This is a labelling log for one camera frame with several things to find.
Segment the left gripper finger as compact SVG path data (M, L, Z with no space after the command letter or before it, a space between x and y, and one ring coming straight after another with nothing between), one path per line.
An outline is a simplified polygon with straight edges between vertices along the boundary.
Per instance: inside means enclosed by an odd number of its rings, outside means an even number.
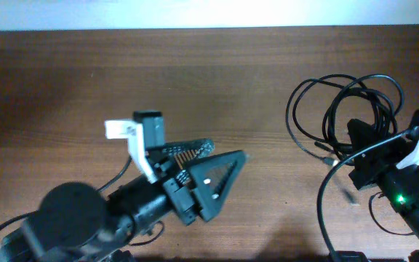
M165 143L161 146L148 148L148 160L158 162L164 158L175 158L184 162L209 156L215 149L214 142L209 138Z
M191 195L203 221L209 222L219 215L246 161L245 152L238 150L195 159L186 165Z

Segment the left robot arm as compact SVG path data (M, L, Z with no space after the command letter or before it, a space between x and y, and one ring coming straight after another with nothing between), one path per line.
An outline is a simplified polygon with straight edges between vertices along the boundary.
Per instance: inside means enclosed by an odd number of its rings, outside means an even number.
M213 149L210 139L147 148L156 182L141 175L107 198L86 183L55 187L37 211L18 216L22 223L3 238L0 261L114 261L169 213L186 226L211 221L247 161L242 150L214 155Z

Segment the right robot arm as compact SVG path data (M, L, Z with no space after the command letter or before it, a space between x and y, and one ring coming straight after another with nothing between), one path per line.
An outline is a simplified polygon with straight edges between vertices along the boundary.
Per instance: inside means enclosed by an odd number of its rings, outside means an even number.
M409 137L360 153L349 177L358 190L379 187L419 239L419 120L411 121ZM419 261L419 250L410 260Z

